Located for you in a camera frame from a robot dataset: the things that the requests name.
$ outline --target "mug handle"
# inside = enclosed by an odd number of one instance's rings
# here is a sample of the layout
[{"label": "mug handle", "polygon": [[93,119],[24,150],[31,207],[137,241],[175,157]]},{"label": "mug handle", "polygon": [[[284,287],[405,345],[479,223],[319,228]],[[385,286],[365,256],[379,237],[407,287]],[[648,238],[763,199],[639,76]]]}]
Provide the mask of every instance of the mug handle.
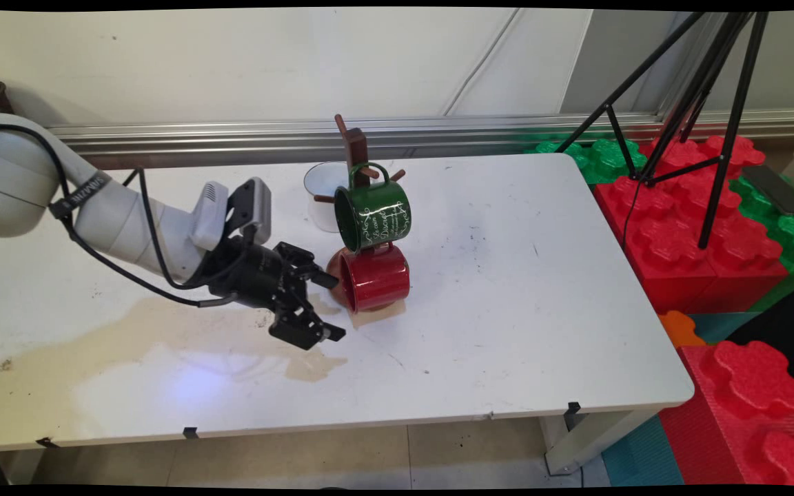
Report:
[{"label": "mug handle", "polygon": [[391,181],[391,176],[388,176],[388,171],[385,170],[384,167],[378,165],[378,163],[372,163],[371,161],[366,161],[366,163],[359,163],[355,166],[351,167],[351,171],[349,175],[347,175],[347,188],[353,189],[354,188],[354,175],[361,169],[361,167],[372,166],[378,170],[381,170],[382,175],[385,176],[385,182],[388,183]]},{"label": "mug handle", "polygon": [[363,248],[363,250],[361,250],[361,251],[375,251],[376,248],[379,248],[379,247],[384,246],[384,245],[388,245],[388,251],[387,252],[390,252],[391,250],[394,250],[394,241],[388,241],[388,242],[380,242],[378,245],[367,246],[366,248]]}]

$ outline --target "tripod leg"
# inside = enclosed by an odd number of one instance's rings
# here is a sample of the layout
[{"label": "tripod leg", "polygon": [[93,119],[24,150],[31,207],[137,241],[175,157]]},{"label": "tripod leg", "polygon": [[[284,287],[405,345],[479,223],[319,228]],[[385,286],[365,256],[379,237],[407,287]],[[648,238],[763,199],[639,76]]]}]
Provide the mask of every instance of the tripod leg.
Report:
[{"label": "tripod leg", "polygon": [[684,143],[688,141],[688,136],[691,134],[691,130],[694,128],[694,123],[697,122],[697,118],[700,117],[700,111],[703,110],[703,105],[706,104],[706,98],[709,97],[709,93],[713,90],[713,85],[715,85],[715,80],[719,77],[719,72],[722,71],[725,61],[728,60],[728,54],[731,53],[731,48],[734,48],[734,43],[737,41],[738,35],[740,35],[740,32],[746,27],[746,23],[750,18],[752,18],[752,16],[753,14],[750,12],[749,15],[746,15],[740,19],[740,22],[738,22],[734,32],[731,34],[730,40],[728,40],[724,47],[722,47],[722,52],[719,53],[718,60],[716,60],[713,69],[710,70],[709,74],[706,76],[706,82],[703,82],[703,88],[700,89],[700,95],[698,95],[697,101],[694,103],[694,110],[691,111],[691,115],[688,117],[688,121],[686,122],[686,125],[684,125],[684,129],[682,129],[681,135],[678,138],[678,142]]},{"label": "tripod leg", "polygon": [[749,37],[746,47],[746,57],[743,59],[743,70],[740,72],[740,81],[737,82],[737,93],[734,94],[734,104],[731,107],[731,117],[728,119],[728,129],[725,131],[725,141],[722,144],[722,160],[715,170],[715,182],[709,194],[709,204],[706,205],[706,217],[703,217],[703,228],[700,230],[700,239],[697,246],[705,249],[709,242],[709,234],[713,230],[715,210],[719,205],[722,195],[722,185],[728,174],[728,162],[731,160],[731,151],[734,150],[734,139],[740,128],[740,117],[743,115],[743,106],[746,104],[746,94],[749,93],[749,83],[753,80],[753,69],[756,57],[759,56],[759,47],[762,46],[762,35],[765,32],[765,23],[768,22],[767,12],[756,12],[753,32]]},{"label": "tripod leg", "polygon": [[592,125],[592,123],[595,123],[596,119],[599,119],[599,117],[602,116],[602,113],[605,111],[605,106],[615,103],[615,100],[620,98],[620,95],[624,94],[624,92],[627,91],[627,88],[630,88],[631,85],[636,82],[636,79],[638,79],[639,76],[642,76],[646,70],[649,69],[649,67],[651,67],[655,62],[658,62],[658,59],[662,56],[662,54],[664,54],[667,50],[670,50],[670,47],[675,43],[675,41],[681,38],[684,32],[694,25],[694,23],[697,22],[697,19],[700,19],[700,16],[702,15],[703,12],[692,12],[692,14],[688,16],[688,19],[685,19],[684,22],[675,29],[675,31],[671,32],[667,39],[664,40],[664,42],[662,42],[661,45],[649,55],[649,58],[645,59],[645,61],[642,62],[642,65],[637,67],[636,70],[634,70],[633,73],[631,73],[630,76],[628,76],[627,79],[621,83],[617,89],[611,92],[609,97],[606,98],[605,101],[599,107],[597,107],[596,110],[594,110],[593,113],[590,114],[590,116],[587,117],[587,119],[580,126],[578,126],[576,130],[574,130],[573,133],[571,133],[566,141],[563,141],[563,144],[556,149],[556,153],[563,153],[565,148],[568,148],[568,145],[572,144],[580,135],[582,135],[582,133],[585,132],[587,128]]},{"label": "tripod leg", "polygon": [[722,22],[718,33],[715,35],[715,40],[713,40],[712,44],[709,45],[709,49],[706,51],[705,56],[703,56],[703,60],[700,61],[700,66],[697,68],[697,72],[694,72],[694,76],[691,79],[691,82],[688,84],[688,88],[686,88],[684,94],[682,94],[680,102],[675,105],[675,111],[673,111],[670,120],[664,127],[664,132],[658,139],[658,144],[651,152],[649,161],[646,162],[644,169],[642,169],[642,175],[640,175],[642,180],[650,179],[655,176],[656,164],[658,164],[658,161],[661,160],[662,155],[664,155],[664,151],[666,151],[667,145],[670,145],[672,137],[678,130],[678,126],[681,125],[684,116],[686,116],[695,98],[700,93],[700,88],[702,88],[703,81],[709,74],[709,70],[711,70],[713,63],[715,63],[716,57],[718,56],[722,45],[724,45],[725,42],[728,41],[728,38],[730,38],[732,28],[734,28],[734,25],[736,25],[737,19],[744,15],[746,15],[745,12],[732,12],[728,14],[727,19]]},{"label": "tripod leg", "polygon": [[605,110],[607,110],[609,121],[611,121],[611,129],[614,129],[615,139],[618,141],[620,153],[624,154],[624,161],[627,163],[627,173],[630,175],[630,179],[636,179],[636,166],[633,165],[633,159],[630,157],[630,150],[627,149],[627,144],[624,142],[624,133],[621,132],[618,116],[615,115],[615,111],[612,109],[611,105],[606,105]]}]

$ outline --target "smartphone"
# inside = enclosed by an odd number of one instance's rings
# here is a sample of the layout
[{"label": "smartphone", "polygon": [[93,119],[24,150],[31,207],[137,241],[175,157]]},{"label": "smartphone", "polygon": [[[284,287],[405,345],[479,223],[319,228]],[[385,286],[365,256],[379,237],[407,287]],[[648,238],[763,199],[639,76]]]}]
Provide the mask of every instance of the smartphone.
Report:
[{"label": "smartphone", "polygon": [[771,200],[774,207],[786,216],[794,216],[794,188],[778,173],[763,165],[743,167],[742,175],[756,189]]}]

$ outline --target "robotic arm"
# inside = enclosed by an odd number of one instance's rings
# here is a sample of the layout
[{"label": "robotic arm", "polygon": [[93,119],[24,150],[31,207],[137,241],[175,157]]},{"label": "robotic arm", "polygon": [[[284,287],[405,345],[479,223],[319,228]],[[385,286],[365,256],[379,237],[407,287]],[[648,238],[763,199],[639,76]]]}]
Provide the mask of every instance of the robotic arm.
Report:
[{"label": "robotic arm", "polygon": [[[275,314],[269,333],[302,349],[344,336],[314,313],[306,292],[308,280],[333,288],[337,279],[314,263],[311,252],[286,242],[274,250],[261,245],[271,233],[271,192],[261,179],[249,179],[231,195],[208,182],[188,213],[148,198],[142,170],[139,178],[142,194],[112,181],[37,123],[0,114],[0,238],[34,229],[47,208],[89,254],[166,298],[196,307],[234,301],[268,308]],[[67,181],[77,186],[71,194]],[[58,186],[64,198],[51,203]],[[222,298],[177,298],[100,252],[164,276],[174,288],[207,285]]]}]

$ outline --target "white table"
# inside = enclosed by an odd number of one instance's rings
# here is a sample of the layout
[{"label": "white table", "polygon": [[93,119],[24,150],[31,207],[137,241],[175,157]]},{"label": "white table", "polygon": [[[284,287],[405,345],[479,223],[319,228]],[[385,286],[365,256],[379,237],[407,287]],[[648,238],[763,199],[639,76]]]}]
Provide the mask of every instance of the white table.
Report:
[{"label": "white table", "polygon": [[[152,197],[189,211],[205,181],[231,189],[259,176],[273,197],[267,245],[290,242],[325,266],[340,238],[308,218],[302,178],[311,165],[147,175]],[[308,352],[268,336],[268,311],[184,307],[136,286],[47,214],[28,235],[0,239],[0,450],[38,448],[42,437],[57,446],[180,439],[185,427],[212,437],[542,417],[579,402],[593,415],[548,441],[551,471],[570,471],[691,397],[570,158],[382,165],[407,170],[400,183],[415,216],[397,245],[409,297],[350,318],[310,285],[318,313],[347,335]]]}]

